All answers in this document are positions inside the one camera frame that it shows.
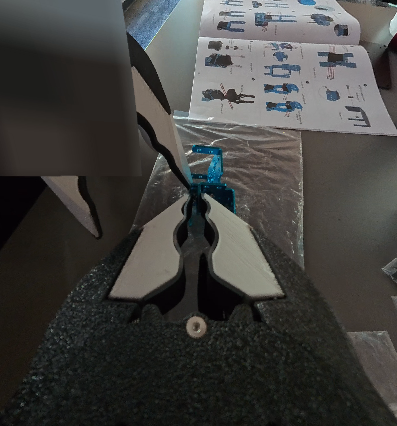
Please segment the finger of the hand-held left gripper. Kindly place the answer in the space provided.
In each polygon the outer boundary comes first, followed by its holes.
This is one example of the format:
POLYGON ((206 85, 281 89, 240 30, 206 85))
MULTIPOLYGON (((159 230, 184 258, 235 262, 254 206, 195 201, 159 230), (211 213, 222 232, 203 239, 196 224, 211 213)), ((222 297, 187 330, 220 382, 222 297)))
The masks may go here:
POLYGON ((166 112, 135 67, 132 67, 132 81, 137 123, 144 139, 166 159, 180 182, 185 187, 190 187, 192 175, 173 116, 166 112))
POLYGON ((42 176, 43 181, 63 202, 73 216, 96 238, 102 228, 85 176, 42 176))

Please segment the person's black clothing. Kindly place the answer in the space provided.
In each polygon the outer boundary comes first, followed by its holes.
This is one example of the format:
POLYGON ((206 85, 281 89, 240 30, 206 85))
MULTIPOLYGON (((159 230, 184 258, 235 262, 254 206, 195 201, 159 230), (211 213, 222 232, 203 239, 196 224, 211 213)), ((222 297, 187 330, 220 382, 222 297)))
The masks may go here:
POLYGON ((0 176, 0 250, 45 187, 41 177, 0 176))

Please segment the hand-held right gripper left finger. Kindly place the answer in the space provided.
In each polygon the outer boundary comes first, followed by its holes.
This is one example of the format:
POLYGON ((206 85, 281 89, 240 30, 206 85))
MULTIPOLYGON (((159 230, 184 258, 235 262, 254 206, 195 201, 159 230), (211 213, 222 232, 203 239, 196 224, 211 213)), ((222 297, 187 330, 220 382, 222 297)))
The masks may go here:
POLYGON ((158 306, 162 314, 185 294, 182 244, 188 237, 190 195, 184 195, 141 228, 110 293, 110 300, 158 306))

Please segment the white instruction booklet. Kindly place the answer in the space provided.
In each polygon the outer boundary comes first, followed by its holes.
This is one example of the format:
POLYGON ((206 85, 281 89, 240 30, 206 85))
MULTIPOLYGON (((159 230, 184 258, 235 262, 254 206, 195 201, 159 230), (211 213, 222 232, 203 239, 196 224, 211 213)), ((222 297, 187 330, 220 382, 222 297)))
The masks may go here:
POLYGON ((397 136, 337 1, 205 1, 189 118, 397 136))

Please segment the blue metal bracket assembly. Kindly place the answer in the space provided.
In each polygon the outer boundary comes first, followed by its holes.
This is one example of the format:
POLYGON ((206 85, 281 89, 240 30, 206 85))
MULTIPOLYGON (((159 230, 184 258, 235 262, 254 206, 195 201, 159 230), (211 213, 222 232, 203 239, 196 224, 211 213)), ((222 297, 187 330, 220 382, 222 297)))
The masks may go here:
POLYGON ((221 183, 223 174, 223 153, 221 148, 214 146, 193 145, 192 151, 199 154, 213 155, 206 174, 192 174, 193 179, 201 182, 193 183, 190 188, 191 204, 196 206, 196 214, 204 216, 205 206, 202 194, 207 194, 232 213, 236 213, 235 191, 221 183))

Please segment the large clear plastic bag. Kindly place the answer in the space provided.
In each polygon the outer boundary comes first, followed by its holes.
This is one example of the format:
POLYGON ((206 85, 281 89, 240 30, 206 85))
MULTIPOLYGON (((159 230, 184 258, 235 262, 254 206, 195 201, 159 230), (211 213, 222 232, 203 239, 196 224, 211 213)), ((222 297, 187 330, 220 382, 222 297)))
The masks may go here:
MULTIPOLYGON (((220 147, 221 182, 235 191, 237 216, 304 269, 300 131, 192 121, 181 111, 174 112, 174 121, 191 173, 206 173, 212 158, 192 152, 192 145, 220 147)), ((159 155, 130 231, 144 226, 185 194, 185 187, 159 155)), ((181 249, 185 260, 189 256, 197 261, 210 245, 203 234, 202 217, 192 217, 190 225, 181 249)))

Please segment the dark grey desk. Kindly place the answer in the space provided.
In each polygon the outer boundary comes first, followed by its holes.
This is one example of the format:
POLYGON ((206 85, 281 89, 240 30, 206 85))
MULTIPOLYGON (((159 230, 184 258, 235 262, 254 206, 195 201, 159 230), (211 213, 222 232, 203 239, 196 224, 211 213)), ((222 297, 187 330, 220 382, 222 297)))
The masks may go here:
MULTIPOLYGON (((392 88, 381 91, 397 128, 392 88)), ((96 240, 45 189, 0 250, 0 412, 29 371, 68 294, 132 226, 155 154, 141 142, 139 178, 88 178, 104 236, 96 240)), ((304 267, 347 331, 388 331, 397 351, 397 137, 302 133, 304 267)))

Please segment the dark brown block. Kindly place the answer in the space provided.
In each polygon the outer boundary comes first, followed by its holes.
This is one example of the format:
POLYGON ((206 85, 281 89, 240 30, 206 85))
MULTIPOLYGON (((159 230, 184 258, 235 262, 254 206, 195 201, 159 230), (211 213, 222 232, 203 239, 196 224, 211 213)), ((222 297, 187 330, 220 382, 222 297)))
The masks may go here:
POLYGON ((391 89, 391 72, 387 45, 361 40, 359 45, 363 46, 370 57, 375 80, 378 88, 391 89))

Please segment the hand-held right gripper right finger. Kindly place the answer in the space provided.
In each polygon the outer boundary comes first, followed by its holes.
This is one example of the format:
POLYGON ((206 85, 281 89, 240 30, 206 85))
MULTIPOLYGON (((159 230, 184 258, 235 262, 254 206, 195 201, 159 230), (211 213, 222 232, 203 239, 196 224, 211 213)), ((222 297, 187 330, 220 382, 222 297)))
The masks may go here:
POLYGON ((252 227, 205 193, 201 209, 210 250, 198 288, 199 308, 211 317, 228 317, 239 304, 283 299, 252 227))

